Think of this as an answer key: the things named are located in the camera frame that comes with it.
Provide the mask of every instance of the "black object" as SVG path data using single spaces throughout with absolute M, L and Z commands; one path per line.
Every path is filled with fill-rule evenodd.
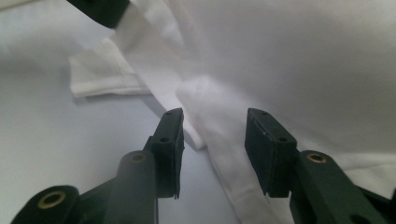
M 117 176 L 79 195 L 71 186 L 35 195 L 11 224 L 156 224 L 157 199 L 180 192 L 183 111 L 166 112 L 144 150 L 121 161 Z
M 85 15 L 108 28 L 115 28 L 129 0 L 67 0 Z
M 250 108 L 245 148 L 264 194 L 290 197 L 295 223 L 396 223 L 396 199 L 353 185 L 328 155 L 297 150 L 297 141 L 274 117 Z

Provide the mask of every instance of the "white garment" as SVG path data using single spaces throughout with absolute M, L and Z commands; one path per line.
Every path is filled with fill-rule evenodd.
M 249 107 L 273 114 L 299 149 L 329 154 L 356 184 L 390 196 L 396 187 L 396 3 L 132 2 L 113 36 L 70 59 L 72 91 L 142 93 L 147 87 L 166 109 L 182 106 L 186 131 L 197 147 L 207 145 L 243 223 L 292 222 L 288 201 L 265 199 L 248 161 Z M 110 71 L 109 64 L 119 67 Z M 120 85 L 106 85 L 105 78 Z M 76 91 L 80 80 L 95 91 Z M 122 91 L 125 86 L 135 89 Z

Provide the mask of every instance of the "wrinkled fabric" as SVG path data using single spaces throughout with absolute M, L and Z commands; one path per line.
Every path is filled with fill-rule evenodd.
M 72 57 L 71 88 L 100 79 L 97 60 L 113 66 L 123 57 L 130 66 L 105 77 L 133 77 L 166 109 L 183 107 L 186 131 L 196 147 L 207 146 L 242 223 L 292 223 L 288 200 L 265 198 L 248 161 L 248 108 L 271 113 L 300 150 L 331 155 L 356 184 L 389 197 L 395 9 L 386 0 L 135 0 L 98 47 L 111 43 L 108 52 L 119 54 Z M 120 86 L 102 83 L 97 94 L 118 93 Z

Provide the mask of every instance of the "table surface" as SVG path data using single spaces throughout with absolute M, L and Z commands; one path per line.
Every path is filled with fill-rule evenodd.
M 1 11 L 0 24 L 0 223 L 9 223 L 42 189 L 83 193 L 113 177 L 165 110 L 151 95 L 73 97 L 67 57 L 111 31 L 65 1 Z M 207 151 L 185 146 L 180 199 L 159 200 L 160 223 L 239 223 Z

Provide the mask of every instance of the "gray surface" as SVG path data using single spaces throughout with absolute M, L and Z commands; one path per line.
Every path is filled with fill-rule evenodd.
M 114 176 L 120 158 L 143 148 L 163 112 L 149 95 L 74 99 L 67 56 L 109 31 L 53 2 L 63 11 L 54 17 L 57 25 L 44 20 L 43 12 L 52 13 L 44 9 L 31 18 L 18 17 L 28 6 L 0 13 L 0 223 L 42 189 L 72 185 L 83 193 Z M 90 29 L 70 29 L 74 21 Z M 180 199 L 159 206 L 162 224 L 238 223 L 207 152 L 188 145 Z

